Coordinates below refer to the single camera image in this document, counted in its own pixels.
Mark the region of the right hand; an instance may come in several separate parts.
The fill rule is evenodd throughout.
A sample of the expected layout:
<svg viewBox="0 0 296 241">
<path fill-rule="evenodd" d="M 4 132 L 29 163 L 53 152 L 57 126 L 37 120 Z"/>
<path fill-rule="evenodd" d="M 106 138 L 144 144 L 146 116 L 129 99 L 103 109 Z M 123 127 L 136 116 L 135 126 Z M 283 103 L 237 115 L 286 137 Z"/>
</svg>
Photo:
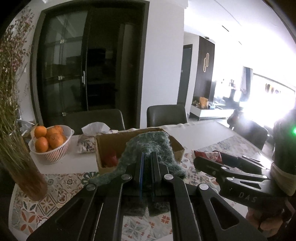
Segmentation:
<svg viewBox="0 0 296 241">
<path fill-rule="evenodd" d="M 290 210 L 266 218 L 261 211 L 248 208 L 246 219 L 256 228 L 260 228 L 268 240 L 295 240 L 295 198 L 291 198 Z"/>
</svg>

